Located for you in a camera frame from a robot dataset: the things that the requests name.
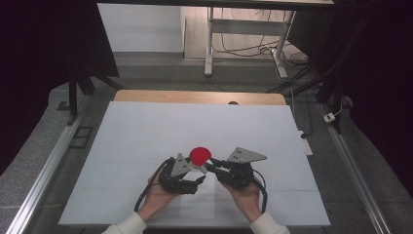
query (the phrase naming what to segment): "black cable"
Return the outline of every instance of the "black cable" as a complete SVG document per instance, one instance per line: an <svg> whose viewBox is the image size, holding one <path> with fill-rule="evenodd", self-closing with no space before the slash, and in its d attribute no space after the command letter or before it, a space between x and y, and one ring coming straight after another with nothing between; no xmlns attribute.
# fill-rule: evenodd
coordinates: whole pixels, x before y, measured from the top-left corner
<svg viewBox="0 0 413 234"><path fill-rule="evenodd" d="M319 56L318 58L313 58L312 60L308 60L306 62L295 62L293 60L288 60L288 62L296 64L296 65L310 65L313 67L322 67L326 63L331 62L334 59L334 53L341 48L341 46L347 41L348 37L350 37L356 30L356 26L352 25L349 26L343 36L340 37L340 40L336 42L327 52L323 55Z"/></svg>
<svg viewBox="0 0 413 234"><path fill-rule="evenodd" d="M265 11L264 10L259 10L259 12L261 12L261 17L258 20L262 20L264 18Z"/></svg>
<svg viewBox="0 0 413 234"><path fill-rule="evenodd" d="M149 192L149 189L151 188L156 176L158 175L158 173L161 171L161 169L167 164L167 162L170 159L165 160L164 163L161 164L161 166L159 166L159 168L156 170L156 172L152 175L151 181L148 183L148 185L146 185L145 189L143 190L143 192L140 194L139 199L136 202L136 205L134 205L134 211L137 212L137 210L139 210L140 207L140 203L142 202L143 198L146 196L146 194Z"/></svg>
<svg viewBox="0 0 413 234"><path fill-rule="evenodd" d="M261 190L261 193L262 193L261 214L264 214L265 210L267 209L267 199L268 199L267 190L265 190L265 188L261 185L261 183L258 182L255 178L252 178L251 182L255 184L259 188L259 190Z"/></svg>
<svg viewBox="0 0 413 234"><path fill-rule="evenodd" d="M285 87L287 87L288 85L296 82L297 80L301 79L305 74L307 74L308 72L310 72L312 70L311 66L305 66L303 67L301 70L299 70L293 77L291 77L290 79L284 81L284 83L274 87L274 88L270 88L267 91L267 94L273 92L273 91L278 91L280 92L282 89L284 89Z"/></svg>
<svg viewBox="0 0 413 234"><path fill-rule="evenodd" d="M262 182L264 183L264 188L267 188L267 183L265 182L265 178L262 174L260 174L258 171L256 171L255 169L252 169L253 171L255 171L256 173L258 173L261 176Z"/></svg>
<svg viewBox="0 0 413 234"><path fill-rule="evenodd" d="M271 13L272 13L272 10L270 10L270 14L269 14L267 20L270 20ZM221 8L221 18L222 18L222 19L223 19L223 15L224 15L224 8ZM235 49L235 50L228 50L228 49L225 47L224 35L223 35L223 33L221 33L221 44L222 44L222 48L224 49L224 51L218 51L218 50L216 50L216 49L213 47L213 45L212 45L212 49L213 49L215 52L217 52L217 53L226 53L226 54L230 54L230 55L234 55L234 56L238 56L238 57L256 57L256 56L260 56L260 55L264 54L266 51L268 51L268 48L260 49L260 47L262 46L262 41L263 41L263 40L264 40L264 36L261 38L261 42L260 42L260 44L259 44L258 46L248 47L248 48L242 48L242 49ZM271 45L271 44L278 43L278 42L279 42L279 41L271 42L271 43L268 43L267 45ZM254 49L254 48L258 48L258 50L259 50L260 52L257 53L257 54L254 54L254 55L240 55L240 54L234 53L234 52L240 52L240 51L247 51L247 50L251 50L251 49Z"/></svg>

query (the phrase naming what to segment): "hand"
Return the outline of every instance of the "hand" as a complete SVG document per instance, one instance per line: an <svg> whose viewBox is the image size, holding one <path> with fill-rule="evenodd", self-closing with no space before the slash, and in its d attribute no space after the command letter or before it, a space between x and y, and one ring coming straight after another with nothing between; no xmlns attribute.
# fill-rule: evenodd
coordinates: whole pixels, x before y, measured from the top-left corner
<svg viewBox="0 0 413 234"><path fill-rule="evenodd" d="M259 188L250 183L249 186L237 190L225 183L222 185L231 193L238 209L244 214L249 223L254 222L261 216L259 210Z"/></svg>
<svg viewBox="0 0 413 234"><path fill-rule="evenodd" d="M145 202L142 207L137 211L137 214L146 223L151 219L153 215L163 210L173 198L179 196L179 194L172 194L164 190L164 188L159 184L158 175L155 177L149 192L146 194Z"/></svg>

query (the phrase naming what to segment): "wooden board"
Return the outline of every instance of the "wooden board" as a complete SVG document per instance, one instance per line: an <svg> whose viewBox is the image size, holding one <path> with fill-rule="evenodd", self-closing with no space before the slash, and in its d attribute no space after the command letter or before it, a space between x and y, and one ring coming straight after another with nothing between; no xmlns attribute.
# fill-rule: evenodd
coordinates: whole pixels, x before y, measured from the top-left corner
<svg viewBox="0 0 413 234"><path fill-rule="evenodd" d="M209 104L228 104L230 101L236 101L242 105L285 105L285 99L280 94L220 92L121 90L114 100Z"/></svg>

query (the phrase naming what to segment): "table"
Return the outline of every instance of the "table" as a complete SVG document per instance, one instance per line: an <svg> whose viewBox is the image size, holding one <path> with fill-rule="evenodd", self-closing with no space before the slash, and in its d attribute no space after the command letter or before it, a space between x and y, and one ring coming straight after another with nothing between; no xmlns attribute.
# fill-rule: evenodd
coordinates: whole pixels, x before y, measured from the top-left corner
<svg viewBox="0 0 413 234"><path fill-rule="evenodd" d="M252 167L266 177L267 210L277 222L329 225L301 143L291 110L278 94L120 91L106 111L59 224L117 223L131 211L146 178L169 156L187 157L192 148L205 146L223 160L239 146L268 155ZM248 228L248 223L215 176L207 174L197 194L173 200L149 226Z"/></svg>
<svg viewBox="0 0 413 234"><path fill-rule="evenodd" d="M286 2L307 3L315 5L332 5L331 0L293 0ZM280 78L288 78L285 68L282 64L282 49L285 43L286 36L292 24L295 11L286 13L285 21L259 21L259 20L239 20L239 19L214 19L213 7L208 8L208 36L206 45L206 66L205 76L212 75L212 34L227 33L227 34L245 34L245 35L269 35L280 36L279 44L276 49L271 51L271 54L276 63L277 71Z"/></svg>

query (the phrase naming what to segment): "gray floor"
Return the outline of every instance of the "gray floor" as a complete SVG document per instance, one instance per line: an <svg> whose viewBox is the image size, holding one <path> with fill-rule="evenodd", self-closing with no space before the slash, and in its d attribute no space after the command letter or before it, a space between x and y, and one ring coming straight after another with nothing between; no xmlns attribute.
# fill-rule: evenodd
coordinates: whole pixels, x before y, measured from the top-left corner
<svg viewBox="0 0 413 234"><path fill-rule="evenodd" d="M118 82L128 89L265 93L268 88L281 83L275 76L273 62L217 61L214 63L212 77L206 79L202 61L148 55L141 57L136 54L116 54L115 56L121 74ZM288 73L294 74L297 69L299 68L289 68ZM311 78L312 75L308 75L304 79ZM88 107L87 117L80 125L82 131L72 140L72 147L66 151L25 233L85 234L99 233L104 230L77 229L57 225L77 176L88 156L106 107L115 95L112 88L97 80L94 80L94 83L96 92ZM308 136L308 141L314 155L309 156L308 159L332 225L317 228L290 227L291 233L375 233L326 124L322 121L319 107L314 102L316 91L317 88L314 88L308 92L309 99L305 94L295 97L294 109L297 125L304 132L311 131L310 120L312 121L313 133ZM67 99L67 86L58 87L51 92L50 104L42 120L14 163L0 177L0 233L7 231L59 138L67 122L68 113L67 110L57 110L57 107ZM411 233L413 230L412 198L377 149L354 125L349 117L347 104L342 111L342 116L343 137L352 150L391 230L393 233ZM82 137L86 131L91 133L89 138ZM163 232L167 231L152 230L151 233ZM216 233L219 231L204 230L202 232Z"/></svg>

